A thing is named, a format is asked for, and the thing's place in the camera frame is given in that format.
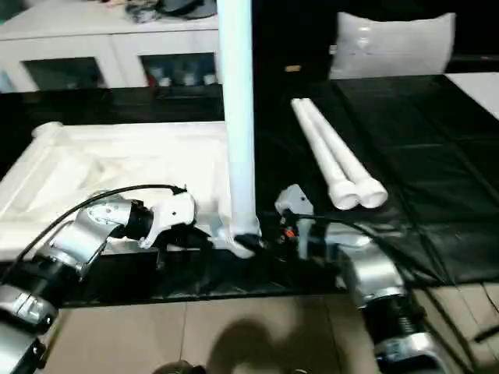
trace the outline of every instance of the white table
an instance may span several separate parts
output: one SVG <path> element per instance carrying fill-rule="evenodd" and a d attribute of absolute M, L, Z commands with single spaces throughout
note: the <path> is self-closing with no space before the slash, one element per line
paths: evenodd
<path fill-rule="evenodd" d="M 467 72 L 446 74 L 454 84 L 474 101 L 499 119 L 499 73 Z"/>

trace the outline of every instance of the white cabinet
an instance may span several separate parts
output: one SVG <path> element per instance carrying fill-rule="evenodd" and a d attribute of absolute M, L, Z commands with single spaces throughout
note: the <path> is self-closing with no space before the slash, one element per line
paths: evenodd
<path fill-rule="evenodd" d="M 0 26 L 0 65 L 18 91 L 217 83 L 218 19 L 136 25 L 122 7 L 47 0 Z"/>
<path fill-rule="evenodd" d="M 18 91 L 125 87 L 110 46 L 108 35 L 0 41 L 0 59 Z"/>

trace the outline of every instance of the black mat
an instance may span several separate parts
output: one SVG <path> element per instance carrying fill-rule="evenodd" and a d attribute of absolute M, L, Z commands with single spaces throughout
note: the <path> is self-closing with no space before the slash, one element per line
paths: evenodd
<path fill-rule="evenodd" d="M 377 210 L 338 212 L 289 101 L 310 97 L 390 199 Z M 36 125 L 187 122 L 223 119 L 220 87 L 89 90 L 0 96 L 5 173 Z M 440 284 L 499 278 L 499 122 L 443 76 L 290 83 L 256 92 L 257 210 L 263 230 L 278 222 L 274 201 L 299 183 L 316 212 L 386 231 L 401 250 L 438 274 Z M 101 258 L 68 305 L 116 305 L 338 291 L 332 266 L 240 260 L 230 252 Z"/>

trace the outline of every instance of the glass cabinet door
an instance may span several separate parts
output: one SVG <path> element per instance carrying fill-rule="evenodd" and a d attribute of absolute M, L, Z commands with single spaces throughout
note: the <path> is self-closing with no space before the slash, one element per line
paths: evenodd
<path fill-rule="evenodd" d="M 39 90 L 76 90 L 105 88 L 95 58 L 57 58 L 23 61 Z"/>
<path fill-rule="evenodd" d="M 131 87 L 221 83 L 217 30 L 113 35 L 112 41 Z"/>
<path fill-rule="evenodd" d="M 108 35 L 0 41 L 0 65 L 19 92 L 126 86 Z"/>
<path fill-rule="evenodd" d="M 203 86 L 217 83 L 214 53 L 140 56 L 148 86 Z"/>

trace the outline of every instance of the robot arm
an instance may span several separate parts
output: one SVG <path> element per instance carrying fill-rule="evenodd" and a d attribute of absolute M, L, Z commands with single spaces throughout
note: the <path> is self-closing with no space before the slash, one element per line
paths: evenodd
<path fill-rule="evenodd" d="M 150 248 L 157 236 L 195 218 L 193 197 L 182 192 L 148 210 L 115 196 L 82 209 L 0 285 L 0 374 L 32 373 L 44 353 L 37 335 L 48 331 L 67 295 L 87 275 L 108 238 L 131 238 Z"/>
<path fill-rule="evenodd" d="M 313 207 L 297 186 L 283 191 L 276 202 L 285 226 L 297 231 L 301 259 L 338 265 L 340 277 L 374 344 L 383 373 L 450 374 L 444 354 L 426 331 L 424 312 L 407 292 L 393 261 L 370 237 L 344 224 L 319 224 L 312 219 L 286 222 L 286 213 L 313 214 Z"/>

